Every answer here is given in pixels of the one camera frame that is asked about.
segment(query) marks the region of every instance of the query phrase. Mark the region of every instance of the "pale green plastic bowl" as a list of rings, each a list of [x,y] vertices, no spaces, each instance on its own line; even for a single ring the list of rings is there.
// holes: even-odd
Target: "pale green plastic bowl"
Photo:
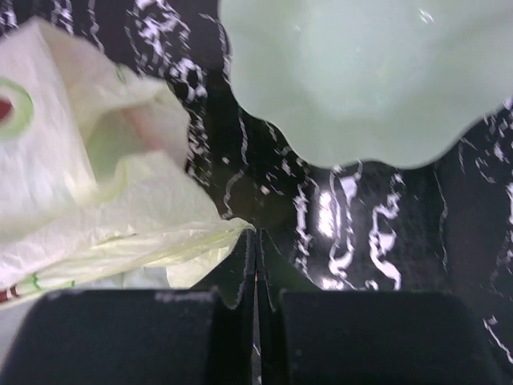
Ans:
[[[231,84],[322,167],[432,162],[513,94],[513,0],[221,0]]]

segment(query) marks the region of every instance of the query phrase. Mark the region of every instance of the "red logo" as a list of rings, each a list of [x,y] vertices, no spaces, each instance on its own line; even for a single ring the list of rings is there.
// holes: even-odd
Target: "red logo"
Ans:
[[[0,123],[6,119],[13,109],[13,105],[9,100],[0,98]]]

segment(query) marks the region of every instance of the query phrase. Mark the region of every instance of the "printed logo on bag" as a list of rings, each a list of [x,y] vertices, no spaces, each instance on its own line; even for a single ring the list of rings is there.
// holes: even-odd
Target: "printed logo on bag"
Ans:
[[[20,135],[33,118],[34,105],[26,89],[0,76],[0,139]]]
[[[10,100],[0,97],[0,124],[2,124],[2,121],[7,120],[12,111],[13,104]]]

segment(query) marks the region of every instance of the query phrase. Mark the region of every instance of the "plastic bag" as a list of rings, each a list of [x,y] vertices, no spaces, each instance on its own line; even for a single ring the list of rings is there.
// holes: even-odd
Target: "plastic bag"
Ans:
[[[168,287],[188,288],[251,228],[221,220],[185,175],[188,114],[165,82],[40,20],[0,41],[6,78],[26,90],[32,117],[22,109],[22,130],[0,137],[0,169],[12,181],[0,220],[16,223],[0,237],[0,303],[86,282],[146,287],[147,269],[160,269],[158,287],[164,274]]]

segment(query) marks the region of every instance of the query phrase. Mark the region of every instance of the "white specks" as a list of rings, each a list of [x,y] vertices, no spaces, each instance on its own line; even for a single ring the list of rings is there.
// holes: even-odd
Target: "white specks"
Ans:
[[[508,110],[511,110],[513,108],[513,97],[508,98],[504,101],[504,107]]]
[[[187,56],[191,30],[167,0],[137,1],[128,15],[133,25],[127,25],[125,31],[134,49],[139,73],[153,70],[163,74],[170,71],[173,55],[180,55],[176,59]],[[149,62],[148,57],[139,52],[140,44],[151,47],[153,56]]]
[[[253,350],[255,351],[256,355],[259,357],[261,356],[260,349],[258,349],[258,346],[255,343],[253,343]]]
[[[393,177],[399,184],[402,179]],[[370,260],[386,277],[394,280],[394,290],[401,289],[402,276],[399,270],[389,261],[383,261],[383,258],[392,250],[395,245],[397,234],[395,231],[391,233],[382,233],[379,229],[378,216],[383,215],[386,219],[394,219],[398,217],[398,202],[401,195],[392,192],[386,198],[386,205],[378,205],[373,208],[372,212],[372,229],[369,231]]]
[[[488,168],[488,162],[486,160],[479,157],[475,160],[475,165],[479,170],[479,174],[481,174],[481,176],[486,182],[488,182],[489,184],[496,183],[495,178],[493,176],[488,176],[484,171],[485,168]]]
[[[490,325],[490,326],[495,326],[495,325],[497,325],[497,323],[499,323],[497,321],[497,318],[495,318],[494,315],[492,315],[490,319],[487,319],[487,322],[488,322],[488,325]]]
[[[89,33],[95,41],[99,51],[103,53],[105,51],[103,44],[98,39],[99,25],[96,22],[95,3],[96,0],[89,0],[89,3],[87,5],[87,13],[89,14],[89,19],[91,20],[91,28],[89,29]]]
[[[494,155],[499,159],[501,162],[504,162],[504,152],[499,146],[499,143],[496,143],[494,146]]]
[[[323,290],[341,291],[347,289],[346,284],[343,281],[331,278],[322,278],[321,288]]]
[[[419,13],[419,17],[420,19],[425,23],[425,24],[431,24],[432,22],[434,22],[434,18],[433,16],[431,16],[431,14],[429,12],[427,12],[426,10],[418,10],[418,13]]]
[[[341,220],[341,207],[337,199],[337,193],[335,190],[335,178],[337,175],[343,171],[340,166],[335,166],[332,168],[331,173],[329,174],[329,186],[331,188],[331,193],[333,195],[335,201],[335,239],[329,250],[329,271],[331,274],[338,276],[342,279],[347,277],[345,270],[351,265],[354,256],[354,247],[356,243],[356,239],[354,236],[353,229],[353,217],[351,214],[351,204],[353,199],[357,194],[357,183],[362,178],[362,169],[363,164],[360,163],[358,165],[358,170],[349,176],[339,176],[338,182],[342,187],[342,190],[345,195],[345,227],[346,227],[346,237],[345,237],[345,248],[346,251],[340,257],[337,255],[338,250],[341,247],[342,241],[342,220]]]
[[[459,141],[459,144],[458,144],[459,167],[461,168],[461,170],[464,174],[465,173],[465,164],[463,163],[463,149],[464,149],[463,145],[467,145],[474,150],[477,150],[477,148],[464,137]]]
[[[173,290],[155,292],[155,300],[157,302],[212,302],[212,295],[209,292],[190,291],[187,293],[177,293]]]
[[[244,125],[244,121],[242,120],[242,111],[240,107],[238,114],[240,132],[242,133],[242,141],[240,143],[240,159],[244,164],[240,168],[239,172],[232,176],[232,178],[230,178],[226,184],[226,193],[224,194],[223,203],[224,207],[227,209],[227,212],[221,216],[223,219],[229,219],[233,216],[233,211],[229,204],[229,201],[232,198],[232,187],[242,176],[244,176],[249,166],[248,160],[246,159],[246,152],[248,151],[248,133],[246,132],[246,127]]]
[[[513,226],[513,183],[510,183],[508,186],[506,186],[506,194],[507,197],[510,200],[510,216],[508,218],[510,225]],[[510,239],[513,241],[513,230],[510,231],[511,237]]]
[[[491,329],[492,325],[489,324],[486,319],[483,319],[483,324],[484,324],[484,327],[490,332],[490,335],[494,339],[497,346],[504,351],[509,363],[513,364],[513,356],[511,356],[511,352],[507,349],[507,347],[504,346],[503,343],[500,342],[499,338],[495,335],[494,331]]]
[[[268,122],[265,122],[265,125],[269,129],[269,134],[271,134],[271,137],[273,138],[273,140],[275,142],[277,142],[278,141],[278,137],[276,136],[276,132],[274,131],[274,127],[271,124],[269,124]]]
[[[333,237],[335,231],[335,218],[331,209],[332,196],[329,192],[324,191],[319,198],[319,224],[318,230],[328,238]]]
[[[309,278],[308,258],[304,254],[294,259],[294,267],[296,267],[296,269],[299,269],[307,278]]]
[[[392,176],[392,180],[396,183],[399,183],[399,184],[404,184],[404,181],[402,180],[402,175],[401,174],[395,174],[394,176]]]
[[[200,109],[200,113],[186,108],[189,115],[191,116],[191,124],[188,129],[188,141],[189,151],[187,154],[188,158],[188,175],[199,184],[208,186],[210,183],[210,176],[212,175],[212,161],[208,154],[210,153],[210,147],[208,141],[204,138],[205,127],[203,117],[205,113],[204,107]],[[200,169],[200,175],[196,174],[198,166],[194,161],[196,157],[203,159],[206,162],[207,167]]]
[[[0,35],[18,27],[14,13],[13,0],[4,0],[0,3]]]
[[[285,158],[281,161],[281,169],[285,171],[285,174],[288,176],[292,175],[292,170],[290,169],[289,163],[287,163]]]
[[[366,281],[366,289],[378,291],[379,285],[375,280],[371,279],[369,281]]]
[[[226,35],[226,31],[224,30],[223,25],[219,22],[219,20],[214,19],[208,14],[200,14],[200,16],[217,25],[217,29],[219,30],[219,41],[221,43],[221,54],[223,55],[223,77],[224,81],[230,84],[232,57],[228,52],[228,37]]]
[[[277,180],[277,176],[274,175],[272,172],[267,172],[265,174],[265,179],[269,182],[269,188],[272,189],[276,194],[278,194],[281,197],[285,196],[285,193],[281,190],[279,190],[274,184],[273,181]]]
[[[315,180],[313,180],[312,178],[308,178],[308,181],[309,181],[310,183],[312,183],[312,184],[313,184],[313,194],[314,194],[315,196],[318,196],[318,195],[320,194],[320,192],[321,192],[321,187],[320,187],[320,186],[319,186],[319,184],[318,184]]]
[[[196,77],[198,79],[195,87],[193,87],[188,81],[191,71],[196,73]],[[191,103],[196,98],[207,96],[207,88],[204,85],[203,69],[189,58],[182,58],[178,63],[173,63],[169,72],[173,78],[187,86],[187,99],[185,100],[185,103]]]
[[[297,195],[293,200],[297,214],[296,232],[299,234],[300,237],[297,247],[301,253],[308,257],[310,255],[308,250],[309,243],[312,241],[313,238],[312,235],[307,234],[306,232],[306,214],[308,212],[308,208],[306,205],[308,203],[308,200],[306,199],[306,195],[303,192],[303,189],[300,184],[297,186],[297,191],[299,192],[299,195]]]
[[[442,214],[440,215],[440,219],[438,221],[438,236],[440,237],[440,242],[442,243],[442,250],[443,250],[443,260],[442,260],[442,263],[443,263],[443,268],[445,269],[445,271],[447,271],[448,270],[448,266],[447,266],[448,260],[447,260],[446,242],[445,242],[445,238],[443,236],[443,234],[444,234],[443,226],[444,226],[445,221],[447,219],[447,215],[449,214],[449,208],[447,206],[446,198],[443,196],[442,186],[440,185],[440,180],[438,178],[437,170],[434,170],[434,178],[436,180],[436,185],[438,187],[438,192],[440,193],[440,197],[442,198],[442,201],[443,201],[443,211],[442,211]]]
[[[51,11],[51,23],[63,27],[68,34],[73,34],[73,15],[71,0],[53,0],[54,9]]]

